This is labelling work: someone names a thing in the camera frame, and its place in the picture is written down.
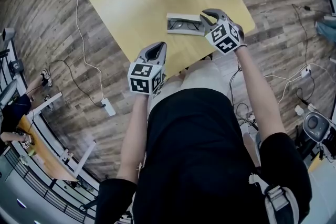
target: white cube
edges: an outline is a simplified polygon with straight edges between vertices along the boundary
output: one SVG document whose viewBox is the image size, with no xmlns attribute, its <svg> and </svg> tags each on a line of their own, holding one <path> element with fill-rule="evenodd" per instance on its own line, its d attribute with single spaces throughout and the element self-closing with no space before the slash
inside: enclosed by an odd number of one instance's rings
<svg viewBox="0 0 336 224">
<path fill-rule="evenodd" d="M 205 38 L 224 55 L 240 46 L 238 29 L 228 20 L 208 33 Z"/>
<path fill-rule="evenodd" d="M 128 70 L 131 92 L 153 94 L 164 79 L 164 66 L 132 62 Z"/>
</svg>

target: wooden floor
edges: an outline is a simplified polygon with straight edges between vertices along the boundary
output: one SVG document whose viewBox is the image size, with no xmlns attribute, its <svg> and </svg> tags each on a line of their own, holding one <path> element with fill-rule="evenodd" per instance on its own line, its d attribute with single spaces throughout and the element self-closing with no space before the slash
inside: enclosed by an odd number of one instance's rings
<svg viewBox="0 0 336 224">
<path fill-rule="evenodd" d="M 330 11 L 328 0 L 244 0 L 256 23 L 256 29 L 247 37 L 247 43 L 254 59 L 264 75 L 276 74 L 291 77 L 305 62 L 305 33 L 298 22 L 292 4 L 308 5 L 311 8 Z M 83 62 L 82 40 L 75 25 L 76 0 L 0 0 L 0 29 L 14 27 L 17 31 L 15 47 L 25 65 L 28 82 L 46 68 L 48 63 L 57 59 L 70 65 L 77 83 L 97 103 L 101 100 L 99 74 L 97 70 L 85 66 Z M 308 62 L 327 68 L 333 75 L 335 65 L 328 61 L 335 56 L 334 45 L 318 36 L 314 22 L 322 17 L 321 13 L 306 12 L 299 14 L 308 33 Z M 54 87 L 44 89 L 43 94 L 63 93 L 63 98 L 55 104 L 54 112 L 43 112 L 50 126 L 79 159 L 94 139 L 97 146 L 90 155 L 85 167 L 99 179 L 105 175 L 113 177 L 120 163 L 120 147 L 125 134 L 133 96 L 127 83 L 129 62 L 118 44 L 102 23 L 88 0 L 79 0 L 79 18 L 83 37 L 86 42 L 87 61 L 97 65 L 103 73 L 103 90 L 116 109 L 117 114 L 108 117 L 104 109 L 95 107 L 73 83 L 69 70 L 63 63 L 51 66 Z M 229 80 L 237 68 L 234 55 L 222 57 L 215 54 L 225 80 Z M 335 97 L 335 85 L 329 75 L 313 66 L 312 75 L 316 87 L 311 102 L 320 112 L 329 116 Z M 286 81 L 267 78 L 278 100 L 281 99 Z M 249 104 L 241 74 L 233 83 L 235 104 Z M 303 88 L 304 96 L 312 90 L 309 78 L 290 83 L 285 97 L 280 103 L 282 120 L 288 134 L 293 136 L 295 126 L 301 123 L 294 107 L 300 104 L 295 96 L 296 89 Z M 246 114 L 244 106 L 238 113 Z"/>
</svg>

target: tabletop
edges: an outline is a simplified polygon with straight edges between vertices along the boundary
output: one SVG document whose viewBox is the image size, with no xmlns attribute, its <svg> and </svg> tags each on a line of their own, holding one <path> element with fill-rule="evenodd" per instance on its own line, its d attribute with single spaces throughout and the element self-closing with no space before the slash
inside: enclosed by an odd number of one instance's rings
<svg viewBox="0 0 336 224">
<path fill-rule="evenodd" d="M 167 43 L 166 75 L 171 77 L 215 50 L 203 36 L 167 34 L 167 13 L 199 15 L 222 9 L 245 33 L 255 23 L 242 0 L 90 0 L 130 61 L 142 48 Z"/>
<path fill-rule="evenodd" d="M 26 115 L 21 118 L 18 127 L 34 138 L 34 145 L 30 145 L 29 148 L 32 148 L 44 161 L 43 170 L 49 177 L 68 181 L 77 181 L 75 176 L 65 166 L 65 164 L 62 163 L 62 161 L 57 158 L 45 145 L 43 140 L 35 132 L 34 128 L 30 127 L 30 122 Z"/>
</svg>

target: person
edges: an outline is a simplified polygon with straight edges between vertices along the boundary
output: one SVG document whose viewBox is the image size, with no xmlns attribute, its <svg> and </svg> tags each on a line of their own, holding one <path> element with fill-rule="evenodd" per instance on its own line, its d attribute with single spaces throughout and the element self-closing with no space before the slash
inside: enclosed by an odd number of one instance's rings
<svg viewBox="0 0 336 224">
<path fill-rule="evenodd" d="M 261 136 L 261 177 L 292 191 L 302 222 L 312 197 L 306 166 L 246 45 L 235 54 Z M 227 89 L 207 57 L 184 80 L 170 78 L 149 106 L 147 96 L 136 96 L 117 176 L 99 187 L 96 224 L 114 223 L 132 202 L 136 224 L 269 223 L 265 196 L 249 183 L 256 167 Z"/>
<path fill-rule="evenodd" d="M 20 135 L 16 132 L 16 128 L 22 116 L 28 114 L 30 108 L 32 107 L 30 99 L 33 94 L 41 86 L 45 85 L 48 85 L 49 87 L 53 86 L 51 77 L 46 69 L 42 70 L 40 75 L 31 82 L 24 95 L 2 109 L 3 119 L 0 134 L 0 155 L 6 149 L 6 142 L 19 141 L 21 143 L 28 142 L 29 144 L 34 142 L 31 135 Z"/>
</svg>

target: eyeglasses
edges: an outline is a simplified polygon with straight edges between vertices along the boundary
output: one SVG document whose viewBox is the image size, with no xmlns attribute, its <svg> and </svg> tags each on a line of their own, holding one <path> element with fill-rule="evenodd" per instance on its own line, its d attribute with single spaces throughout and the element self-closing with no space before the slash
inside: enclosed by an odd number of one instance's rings
<svg viewBox="0 0 336 224">
<path fill-rule="evenodd" d="M 186 20 L 175 20 L 175 21 L 168 20 L 168 29 L 179 29 L 185 23 L 190 30 L 198 30 L 198 31 L 200 30 L 199 27 L 202 25 L 201 22 L 197 23 Z"/>
</svg>

